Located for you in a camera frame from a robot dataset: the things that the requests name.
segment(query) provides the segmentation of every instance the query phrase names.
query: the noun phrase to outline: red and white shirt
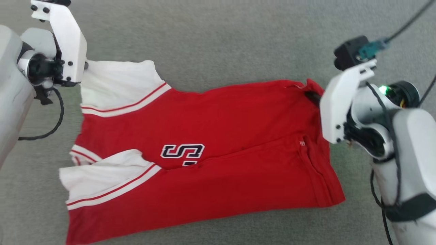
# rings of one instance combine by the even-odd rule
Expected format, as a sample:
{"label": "red and white shirt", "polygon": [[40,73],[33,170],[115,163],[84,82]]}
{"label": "red and white shirt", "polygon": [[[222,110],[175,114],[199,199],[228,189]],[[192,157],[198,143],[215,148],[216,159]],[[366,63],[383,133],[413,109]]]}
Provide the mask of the red and white shirt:
{"label": "red and white shirt", "polygon": [[89,61],[81,86],[78,166],[61,169],[69,244],[344,201],[311,80],[180,92],[152,61]]}

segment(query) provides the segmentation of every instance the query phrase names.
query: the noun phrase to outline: striped trim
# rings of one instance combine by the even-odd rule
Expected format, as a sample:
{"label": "striped trim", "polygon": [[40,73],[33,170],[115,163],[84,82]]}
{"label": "striped trim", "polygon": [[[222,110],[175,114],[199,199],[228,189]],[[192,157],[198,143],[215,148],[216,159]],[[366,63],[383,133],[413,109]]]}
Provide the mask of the striped trim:
{"label": "striped trim", "polygon": [[150,164],[150,166],[146,167],[146,170],[143,171],[139,176],[133,178],[132,180],[129,180],[127,183],[117,185],[97,195],[88,196],[86,198],[82,197],[79,200],[68,200],[66,202],[67,209],[72,210],[86,206],[98,205],[116,197],[119,197],[146,182],[161,169],[162,168],[158,165]]}
{"label": "striped trim", "polygon": [[96,163],[102,160],[102,158],[97,154],[78,145],[73,145],[70,155],[73,156],[73,162],[75,165],[86,165],[86,163],[84,163],[81,159],[88,162],[88,164]]}
{"label": "striped trim", "polygon": [[148,94],[147,96],[145,96],[140,101],[134,104],[126,105],[114,109],[107,109],[107,110],[98,109],[94,106],[82,105],[81,106],[82,113],[93,114],[100,117],[111,117],[111,116],[119,116],[122,114],[127,114],[129,112],[134,112],[136,110],[145,107],[146,105],[150,104],[152,101],[154,101],[155,99],[157,99],[159,96],[161,96],[162,94],[164,94],[166,91],[170,89],[171,87],[165,82],[157,89],[155,89],[153,92],[151,92],[150,94]]}

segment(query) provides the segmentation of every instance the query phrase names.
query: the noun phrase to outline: garment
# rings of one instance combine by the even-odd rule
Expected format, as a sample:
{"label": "garment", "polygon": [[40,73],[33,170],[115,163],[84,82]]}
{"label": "garment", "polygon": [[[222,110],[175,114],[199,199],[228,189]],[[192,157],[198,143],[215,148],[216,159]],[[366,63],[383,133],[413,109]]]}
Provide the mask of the garment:
{"label": "garment", "polygon": [[89,61],[84,122],[61,169],[67,243],[344,201],[308,80],[179,92],[152,61]]}

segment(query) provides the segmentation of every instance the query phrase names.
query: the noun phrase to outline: white fabric panel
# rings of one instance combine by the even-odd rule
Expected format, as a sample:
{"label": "white fabric panel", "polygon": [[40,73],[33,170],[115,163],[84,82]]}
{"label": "white fabric panel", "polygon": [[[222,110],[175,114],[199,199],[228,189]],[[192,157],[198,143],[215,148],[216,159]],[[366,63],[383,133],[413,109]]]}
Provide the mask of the white fabric panel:
{"label": "white fabric panel", "polygon": [[92,165],[59,169],[59,177],[69,191],[69,199],[101,194],[140,175],[154,164],[142,158],[138,150],[127,150]]}
{"label": "white fabric panel", "polygon": [[164,81],[153,61],[87,61],[89,67],[80,84],[82,106],[100,110],[137,103]]}

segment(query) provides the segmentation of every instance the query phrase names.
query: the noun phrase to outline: cable connector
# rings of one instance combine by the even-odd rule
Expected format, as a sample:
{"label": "cable connector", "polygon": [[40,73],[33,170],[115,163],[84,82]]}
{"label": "cable connector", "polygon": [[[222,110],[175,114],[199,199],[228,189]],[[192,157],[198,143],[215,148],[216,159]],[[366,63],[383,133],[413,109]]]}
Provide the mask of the cable connector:
{"label": "cable connector", "polygon": [[370,42],[366,44],[365,46],[361,47],[359,49],[358,55],[356,56],[356,59],[360,61],[368,61],[375,58],[375,55],[387,48],[389,48],[390,45],[388,43],[388,38],[383,37],[376,41]]}

